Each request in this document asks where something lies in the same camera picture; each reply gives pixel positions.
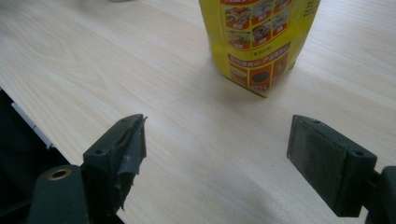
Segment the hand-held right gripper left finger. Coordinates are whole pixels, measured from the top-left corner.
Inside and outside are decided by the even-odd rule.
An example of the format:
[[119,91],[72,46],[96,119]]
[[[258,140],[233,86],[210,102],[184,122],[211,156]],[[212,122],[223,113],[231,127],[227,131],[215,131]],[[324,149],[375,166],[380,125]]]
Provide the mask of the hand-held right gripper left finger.
[[135,114],[117,121],[84,154],[87,198],[96,217],[117,214],[147,157],[144,124]]

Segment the yellow seasoning pouch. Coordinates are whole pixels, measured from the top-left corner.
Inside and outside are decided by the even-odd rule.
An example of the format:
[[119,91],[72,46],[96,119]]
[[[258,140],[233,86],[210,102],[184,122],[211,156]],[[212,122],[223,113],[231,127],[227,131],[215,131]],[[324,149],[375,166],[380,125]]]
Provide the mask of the yellow seasoning pouch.
[[215,66],[265,97],[296,63],[321,0],[199,0]]

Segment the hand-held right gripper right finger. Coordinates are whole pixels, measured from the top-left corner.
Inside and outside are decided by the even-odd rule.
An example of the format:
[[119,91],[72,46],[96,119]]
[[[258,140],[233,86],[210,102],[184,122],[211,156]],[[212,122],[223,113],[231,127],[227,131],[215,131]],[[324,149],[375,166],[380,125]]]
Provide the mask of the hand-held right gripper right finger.
[[317,119],[292,117],[287,158],[339,217],[357,217],[377,156]]

